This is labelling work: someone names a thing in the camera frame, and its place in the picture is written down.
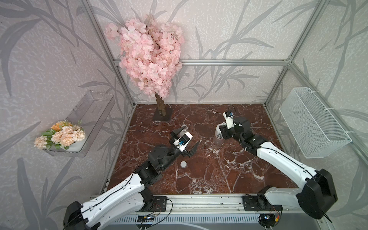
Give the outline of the small clear bottle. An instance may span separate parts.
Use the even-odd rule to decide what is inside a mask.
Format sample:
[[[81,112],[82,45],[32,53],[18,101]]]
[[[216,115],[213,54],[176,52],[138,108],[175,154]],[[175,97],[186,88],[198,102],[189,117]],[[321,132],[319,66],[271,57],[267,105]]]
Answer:
[[[181,130],[182,133],[186,133],[188,131],[188,126],[187,125],[182,125],[181,129],[182,129]]]

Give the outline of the grey bottle cap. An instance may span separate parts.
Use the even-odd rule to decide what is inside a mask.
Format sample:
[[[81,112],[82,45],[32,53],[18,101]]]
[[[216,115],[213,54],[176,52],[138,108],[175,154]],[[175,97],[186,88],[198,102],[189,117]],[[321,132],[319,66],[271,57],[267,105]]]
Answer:
[[[180,166],[181,166],[182,168],[186,168],[186,167],[187,167],[187,162],[182,161],[182,162],[180,163]]]

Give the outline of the white labelled plastic bottle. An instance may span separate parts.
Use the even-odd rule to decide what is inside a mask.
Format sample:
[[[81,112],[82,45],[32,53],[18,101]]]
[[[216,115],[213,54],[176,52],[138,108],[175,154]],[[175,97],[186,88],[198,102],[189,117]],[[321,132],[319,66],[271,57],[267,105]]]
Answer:
[[[215,129],[215,133],[214,133],[214,138],[213,138],[213,141],[216,145],[222,145],[224,143],[224,137],[222,135],[222,131],[221,131],[221,127],[225,127],[227,128],[227,124],[225,122],[223,123],[220,123],[216,126],[216,129]]]

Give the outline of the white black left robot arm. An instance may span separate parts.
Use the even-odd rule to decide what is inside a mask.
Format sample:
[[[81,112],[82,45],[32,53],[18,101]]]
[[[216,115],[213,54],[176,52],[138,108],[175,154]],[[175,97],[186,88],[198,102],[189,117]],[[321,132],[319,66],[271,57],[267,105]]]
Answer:
[[[124,181],[102,195],[83,204],[75,201],[66,210],[63,220],[65,230],[102,230],[114,221],[130,213],[150,210],[154,196],[149,187],[162,178],[162,173],[177,158],[192,157],[199,146],[186,147],[193,136],[181,128],[171,132],[170,146],[157,145],[148,154],[148,159]]]

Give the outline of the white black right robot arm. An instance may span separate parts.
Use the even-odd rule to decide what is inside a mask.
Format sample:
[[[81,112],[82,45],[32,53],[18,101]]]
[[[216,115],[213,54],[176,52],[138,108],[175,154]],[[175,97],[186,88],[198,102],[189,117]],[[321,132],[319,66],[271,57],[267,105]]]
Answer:
[[[223,113],[225,122],[217,126],[217,134],[224,140],[234,139],[254,156],[267,161],[291,179],[297,188],[270,187],[259,197],[270,205],[288,206],[303,210],[314,219],[327,216],[338,201],[332,175],[325,169],[316,170],[304,165],[277,148],[272,142],[252,132],[245,117]]]

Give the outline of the pink blossom artificial tree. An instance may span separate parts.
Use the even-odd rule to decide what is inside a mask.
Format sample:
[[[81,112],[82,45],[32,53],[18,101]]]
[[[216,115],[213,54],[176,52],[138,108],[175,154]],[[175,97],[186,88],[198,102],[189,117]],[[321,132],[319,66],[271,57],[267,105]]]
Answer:
[[[133,18],[123,27],[109,23],[104,35],[119,41],[120,67],[144,94],[156,99],[159,116],[167,116],[164,99],[169,96],[173,77],[182,68],[183,30],[172,23],[160,24],[148,14],[144,22]]]

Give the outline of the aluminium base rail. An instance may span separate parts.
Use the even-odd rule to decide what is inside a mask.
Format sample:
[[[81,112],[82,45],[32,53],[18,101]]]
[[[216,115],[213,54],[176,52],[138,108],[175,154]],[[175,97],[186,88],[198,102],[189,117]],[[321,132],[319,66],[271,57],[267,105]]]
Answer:
[[[258,206],[246,211],[243,194],[159,194],[168,198],[166,211],[172,214],[248,214],[275,213],[274,208],[258,211]]]

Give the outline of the clear acrylic wall shelf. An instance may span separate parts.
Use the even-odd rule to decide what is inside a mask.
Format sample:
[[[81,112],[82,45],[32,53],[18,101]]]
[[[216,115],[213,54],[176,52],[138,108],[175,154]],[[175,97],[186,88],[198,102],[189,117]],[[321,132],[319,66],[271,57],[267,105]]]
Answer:
[[[69,149],[51,147],[46,152],[51,156],[85,157],[115,103],[116,100],[113,95],[89,90],[67,116],[69,122],[84,129],[86,138],[81,142],[70,145]]]

